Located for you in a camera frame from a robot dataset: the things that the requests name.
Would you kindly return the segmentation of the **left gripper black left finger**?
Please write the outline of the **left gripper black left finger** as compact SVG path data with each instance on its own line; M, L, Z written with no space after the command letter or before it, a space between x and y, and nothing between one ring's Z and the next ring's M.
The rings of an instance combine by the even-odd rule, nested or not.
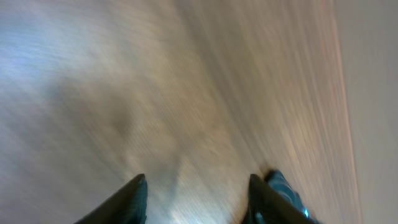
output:
M145 224L147 196L146 177L139 174L76 224Z

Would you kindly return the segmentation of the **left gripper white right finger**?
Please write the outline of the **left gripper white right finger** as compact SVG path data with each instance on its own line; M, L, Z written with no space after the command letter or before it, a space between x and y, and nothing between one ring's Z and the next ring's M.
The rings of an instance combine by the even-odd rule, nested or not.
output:
M316 224L264 181L264 177L251 174L248 188L248 208L242 224Z

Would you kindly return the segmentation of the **black orange printed cycling jersey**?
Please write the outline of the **black orange printed cycling jersey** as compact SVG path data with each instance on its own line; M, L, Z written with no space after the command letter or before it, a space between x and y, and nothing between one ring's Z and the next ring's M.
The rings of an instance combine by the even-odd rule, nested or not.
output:
M271 189L276 191L312 223L320 223L311 216L309 209L303 204L300 195L290 186L289 182L280 170L270 170L265 175L264 181L271 187Z

